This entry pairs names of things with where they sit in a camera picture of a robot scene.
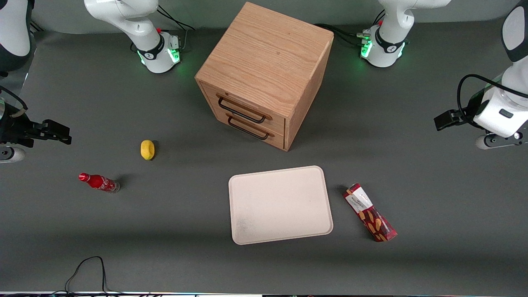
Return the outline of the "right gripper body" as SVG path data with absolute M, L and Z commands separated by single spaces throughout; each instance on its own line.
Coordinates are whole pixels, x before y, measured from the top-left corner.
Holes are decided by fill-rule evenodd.
M 27 115 L 12 117 L 15 108 L 6 108 L 1 118 L 0 142 L 1 144 L 18 144 L 24 147 L 34 147 L 34 122 Z

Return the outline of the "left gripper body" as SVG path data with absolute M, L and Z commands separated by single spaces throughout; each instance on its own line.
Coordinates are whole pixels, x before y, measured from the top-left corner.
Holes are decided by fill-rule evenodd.
M 505 138 L 516 133 L 527 120 L 527 98 L 500 88 L 485 90 L 473 118 L 482 128 Z

